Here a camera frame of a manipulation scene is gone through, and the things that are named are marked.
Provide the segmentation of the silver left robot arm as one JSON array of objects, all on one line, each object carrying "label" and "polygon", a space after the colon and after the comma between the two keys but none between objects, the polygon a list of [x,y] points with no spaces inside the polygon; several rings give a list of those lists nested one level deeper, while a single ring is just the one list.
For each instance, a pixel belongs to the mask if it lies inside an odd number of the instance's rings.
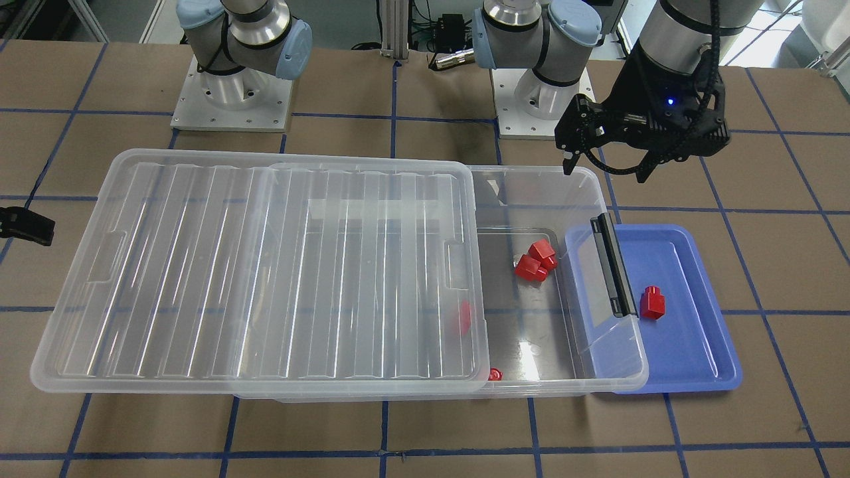
[{"label": "silver left robot arm", "polygon": [[583,155],[609,175],[647,181],[670,161],[710,157],[730,142],[723,55],[759,1],[657,1],[600,102],[578,84],[603,39],[584,1],[485,1],[471,15],[477,65],[522,69],[516,95],[534,117],[556,120],[554,141],[570,175]]}]

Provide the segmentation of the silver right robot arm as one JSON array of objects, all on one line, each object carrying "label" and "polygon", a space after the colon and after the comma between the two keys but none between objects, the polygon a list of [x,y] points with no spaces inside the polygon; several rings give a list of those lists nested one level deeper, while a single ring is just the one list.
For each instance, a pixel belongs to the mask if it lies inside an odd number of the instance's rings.
[{"label": "silver right robot arm", "polygon": [[[212,81],[212,104],[256,107],[268,85],[300,78],[313,37],[285,1],[179,1],[177,15],[197,61]],[[471,15],[471,54],[483,69],[521,69],[514,95],[531,117],[558,121],[556,145],[569,175],[580,155],[611,175],[644,183],[665,160],[661,142],[631,139],[647,109],[601,104],[578,92],[580,73],[601,37],[597,10],[582,1],[485,1]]]}]

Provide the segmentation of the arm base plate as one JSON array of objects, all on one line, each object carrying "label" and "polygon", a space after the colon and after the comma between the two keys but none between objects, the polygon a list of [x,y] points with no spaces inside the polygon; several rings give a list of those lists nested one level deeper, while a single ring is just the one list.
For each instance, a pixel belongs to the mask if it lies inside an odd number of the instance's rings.
[{"label": "arm base plate", "polygon": [[566,87],[546,84],[531,68],[491,70],[491,81],[502,139],[554,140],[556,124],[574,95],[595,100],[587,69]]},{"label": "arm base plate", "polygon": [[246,69],[215,76],[189,69],[170,125],[179,131],[285,133],[294,82]]}]

